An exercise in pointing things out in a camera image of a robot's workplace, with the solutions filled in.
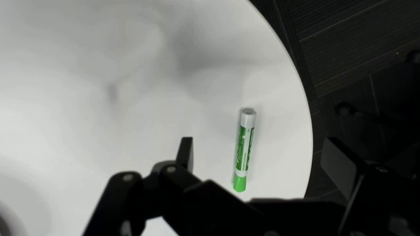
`tiled floor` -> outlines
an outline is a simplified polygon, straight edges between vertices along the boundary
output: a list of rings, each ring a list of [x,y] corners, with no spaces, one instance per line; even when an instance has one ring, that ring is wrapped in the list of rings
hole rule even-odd
[[[395,114],[402,114],[398,109],[407,96],[401,94],[414,88],[414,80],[413,75],[402,75],[398,64],[411,50],[420,48],[420,1],[252,3],[289,48],[310,98],[315,155],[308,197],[346,203],[319,165],[325,138],[338,136],[357,155],[380,160],[390,155],[390,147],[397,147],[397,131],[363,119],[338,117],[335,107],[350,102],[364,113],[405,121]]]

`black mechanical arm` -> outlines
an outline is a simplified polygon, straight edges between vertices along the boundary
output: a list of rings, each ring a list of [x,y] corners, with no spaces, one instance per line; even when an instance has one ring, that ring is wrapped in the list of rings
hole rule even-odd
[[[158,216],[182,236],[419,235],[419,181],[367,164],[338,140],[329,144],[338,157],[323,166],[340,176],[335,182],[350,198],[347,207],[308,199],[245,203],[192,173],[193,139],[184,138],[176,160],[157,164],[146,178],[136,172],[113,176],[84,236],[140,236]],[[344,173],[332,168],[340,165],[348,166]]]

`tube cap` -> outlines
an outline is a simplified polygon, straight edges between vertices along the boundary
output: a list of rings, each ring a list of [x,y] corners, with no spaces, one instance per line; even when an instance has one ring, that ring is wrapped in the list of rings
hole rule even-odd
[[[234,189],[237,191],[245,191],[247,189],[247,177],[234,176]]]
[[[254,109],[246,107],[241,110],[241,126],[246,128],[252,128],[255,126],[256,111]]]

